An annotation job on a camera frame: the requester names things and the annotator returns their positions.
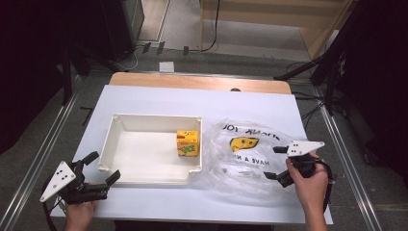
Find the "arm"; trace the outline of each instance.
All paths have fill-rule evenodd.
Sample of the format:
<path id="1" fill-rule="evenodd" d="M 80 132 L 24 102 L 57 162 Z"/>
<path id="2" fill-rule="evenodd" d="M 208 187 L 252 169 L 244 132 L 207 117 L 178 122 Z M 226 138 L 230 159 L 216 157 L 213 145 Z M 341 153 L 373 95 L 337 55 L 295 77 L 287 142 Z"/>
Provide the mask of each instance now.
<path id="1" fill-rule="evenodd" d="M 328 230 L 323 215 L 323 200 L 328 182 L 327 173 L 322 165 L 316 165 L 315 174 L 310 178 L 303 178 L 300 172 L 292 166 L 290 159 L 286 160 L 289 173 L 294 181 L 297 197 L 302 204 L 306 218 L 306 230 Z"/>
<path id="2" fill-rule="evenodd" d="M 86 231 L 98 205 L 97 200 L 66 205 L 66 231 Z"/>

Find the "metal frame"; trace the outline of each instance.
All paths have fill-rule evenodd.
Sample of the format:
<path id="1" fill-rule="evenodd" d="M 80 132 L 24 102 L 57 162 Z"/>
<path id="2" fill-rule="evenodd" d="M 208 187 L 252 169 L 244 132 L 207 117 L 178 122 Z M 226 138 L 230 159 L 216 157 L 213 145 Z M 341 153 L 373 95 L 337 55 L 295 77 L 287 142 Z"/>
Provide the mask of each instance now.
<path id="1" fill-rule="evenodd" d="M 158 73 L 157 71 L 146 71 L 144 73 Z M 197 76 L 200 74 L 189 74 L 189 73 L 163 73 L 163 74 L 179 74 L 186 76 Z M 242 78 L 242 79 L 259 79 L 267 80 L 267 78 L 262 78 L 260 76 L 238 76 L 238 75 L 222 75 L 222 74 L 202 74 L 201 76 L 208 77 L 224 77 L 224 78 Z M 303 84 L 305 81 L 301 79 L 297 81 L 290 81 L 291 83 Z M 13 227 L 25 205 L 27 199 L 38 180 L 38 177 L 48 159 L 48 156 L 54 146 L 56 139 L 61 133 L 62 128 L 68 118 L 72 106 L 74 105 L 78 92 L 82 86 L 82 79 L 78 75 L 75 78 L 74 92 L 70 100 L 65 106 L 60 109 L 56 120 L 51 126 L 41 148 L 38 151 L 36 158 L 34 159 L 32 165 L 27 171 L 23 181 L 21 182 L 18 190 L 15 192 L 13 199 L 10 203 L 6 214 L 3 216 L 0 222 L 0 230 L 13 230 Z M 316 96 L 323 96 L 321 89 L 319 87 L 313 87 Z M 332 137 L 334 145 L 339 154 L 340 160 L 344 167 L 345 174 L 350 182 L 350 187 L 354 192 L 357 203 L 360 207 L 363 218 L 369 230 L 381 231 L 383 230 L 380 221 L 374 211 L 373 205 L 370 201 L 369 195 L 367 194 L 358 172 L 351 161 L 350 155 L 348 154 L 347 148 L 344 144 L 343 138 L 337 127 L 336 120 L 333 116 L 329 115 L 325 107 L 320 108 L 321 114 L 323 116 L 324 122 L 326 123 L 327 129 Z"/>
<path id="2" fill-rule="evenodd" d="M 313 87 L 313 89 L 316 96 L 323 96 L 320 88 Z M 342 135 L 340 134 L 340 131 L 337 127 L 335 118 L 327 112 L 324 106 L 320 108 L 320 111 L 323 116 L 324 122 L 326 123 L 327 130 L 332 137 L 337 153 L 339 154 L 345 171 L 345 175 L 347 176 L 351 189 L 354 192 L 354 196 L 356 197 L 357 204 L 360 207 L 367 228 L 372 231 L 383 230 L 377 214 L 375 213 L 369 195 L 367 194 L 366 189 L 361 182 L 360 176 L 358 175 L 358 172 L 354 167 L 350 155 L 348 154 Z"/>
<path id="3" fill-rule="evenodd" d="M 75 78 L 74 83 L 74 92 L 72 97 L 68 100 L 65 106 L 62 106 L 60 112 L 58 113 L 54 123 L 52 124 L 50 130 L 48 131 L 47 136 L 45 137 L 39 151 L 33 160 L 30 168 L 28 169 L 24 179 L 22 180 L 20 186 L 15 192 L 13 199 L 7 209 L 5 215 L 3 216 L 0 222 L 0 230 L 13 230 L 15 223 L 17 222 L 18 217 L 21 214 L 22 209 L 24 208 L 25 203 L 27 202 L 31 191 L 36 184 L 39 175 L 45 163 L 48 159 L 48 156 L 51 153 L 51 150 L 54 146 L 55 141 L 57 140 L 59 134 L 61 133 L 62 128 L 65 125 L 66 119 L 68 118 L 72 106 L 74 105 L 78 91 L 81 87 L 82 81 L 81 77 L 78 75 Z"/>

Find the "clear plastic bag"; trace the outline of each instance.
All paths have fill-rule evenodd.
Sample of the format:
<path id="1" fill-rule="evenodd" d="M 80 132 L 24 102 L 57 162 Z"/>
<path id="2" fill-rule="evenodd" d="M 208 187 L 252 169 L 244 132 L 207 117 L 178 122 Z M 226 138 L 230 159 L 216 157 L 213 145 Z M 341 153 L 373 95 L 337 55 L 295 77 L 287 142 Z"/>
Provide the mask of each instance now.
<path id="1" fill-rule="evenodd" d="M 213 188 L 265 199 L 294 196 L 292 187 L 283 188 L 264 175 L 287 169 L 287 155 L 276 154 L 273 147 L 289 145 L 289 136 L 262 124 L 231 119 L 213 125 L 203 136 L 201 178 Z"/>

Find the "white table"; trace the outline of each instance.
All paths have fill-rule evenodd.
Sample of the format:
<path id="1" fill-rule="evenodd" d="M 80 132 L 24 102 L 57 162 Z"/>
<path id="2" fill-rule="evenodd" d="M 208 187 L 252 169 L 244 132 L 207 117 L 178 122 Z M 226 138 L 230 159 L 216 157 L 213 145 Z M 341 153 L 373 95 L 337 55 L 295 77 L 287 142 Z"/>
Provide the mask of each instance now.
<path id="1" fill-rule="evenodd" d="M 262 123 L 294 139 L 306 139 L 294 96 L 290 94 L 106 86 L 73 161 L 92 151 L 101 153 L 113 114 L 201 116 L 204 132 L 228 117 Z M 87 182 L 104 182 L 109 176 L 99 172 L 96 164 L 94 161 L 84 168 Z M 55 209 L 52 216 L 63 217 L 64 213 Z M 212 189 L 165 185 L 113 186 L 108 199 L 100 201 L 95 216 L 186 222 L 305 222 L 296 197 L 263 201 Z M 328 224 L 333 223 L 329 209 L 325 218 Z"/>

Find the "white plastic container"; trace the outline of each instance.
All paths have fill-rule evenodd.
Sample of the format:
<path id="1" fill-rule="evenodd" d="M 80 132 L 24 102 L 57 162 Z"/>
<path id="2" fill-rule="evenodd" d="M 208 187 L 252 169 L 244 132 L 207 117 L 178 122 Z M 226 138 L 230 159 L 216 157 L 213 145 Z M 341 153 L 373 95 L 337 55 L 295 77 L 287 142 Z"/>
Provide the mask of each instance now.
<path id="1" fill-rule="evenodd" d="M 202 169 L 198 157 L 179 157 L 177 130 L 196 130 L 202 138 L 201 117 L 113 115 L 97 168 L 121 176 L 118 185 L 188 184 Z"/>

